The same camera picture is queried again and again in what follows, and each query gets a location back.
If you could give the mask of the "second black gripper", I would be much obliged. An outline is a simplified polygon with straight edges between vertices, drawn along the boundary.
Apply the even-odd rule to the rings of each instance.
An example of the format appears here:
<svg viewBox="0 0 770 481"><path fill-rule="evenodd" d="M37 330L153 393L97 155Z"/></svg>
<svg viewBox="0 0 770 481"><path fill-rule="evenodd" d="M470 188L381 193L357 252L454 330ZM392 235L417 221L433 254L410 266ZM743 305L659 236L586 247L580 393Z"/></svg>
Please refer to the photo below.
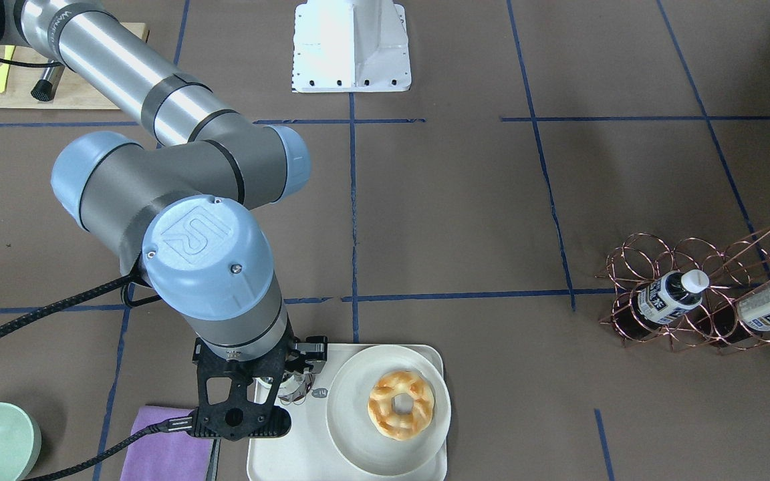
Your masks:
<svg viewBox="0 0 770 481"><path fill-rule="evenodd" d="M278 392L285 372L291 379L314 379L323 371L329 358L329 338L325 335L307 336L305 340L285 337L257 360L255 377L267 392Z"/></svg>

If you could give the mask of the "second grey robot arm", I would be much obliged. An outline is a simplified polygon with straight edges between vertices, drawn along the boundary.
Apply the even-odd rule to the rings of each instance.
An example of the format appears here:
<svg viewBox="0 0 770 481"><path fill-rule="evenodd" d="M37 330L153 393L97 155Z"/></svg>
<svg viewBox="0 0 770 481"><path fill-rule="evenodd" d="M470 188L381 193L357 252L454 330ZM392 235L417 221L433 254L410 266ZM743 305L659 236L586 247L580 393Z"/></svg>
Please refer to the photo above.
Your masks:
<svg viewBox="0 0 770 481"><path fill-rule="evenodd" d="M219 359L277 377L291 325L274 256L251 210L299 192L311 156L291 128L248 122L96 1L0 1L0 45L82 77L161 144L113 132L56 159L56 198L178 311Z"/></svg>

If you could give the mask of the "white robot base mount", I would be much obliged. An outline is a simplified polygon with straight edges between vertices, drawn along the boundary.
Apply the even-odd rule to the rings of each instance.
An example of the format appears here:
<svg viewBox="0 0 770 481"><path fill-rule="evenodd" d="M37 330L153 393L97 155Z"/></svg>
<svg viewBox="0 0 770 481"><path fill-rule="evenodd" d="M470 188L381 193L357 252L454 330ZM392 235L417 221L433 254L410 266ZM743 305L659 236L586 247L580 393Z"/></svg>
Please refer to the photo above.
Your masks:
<svg viewBox="0 0 770 481"><path fill-rule="evenodd" d="M393 1L307 1L294 12L293 92L405 92L406 12Z"/></svg>

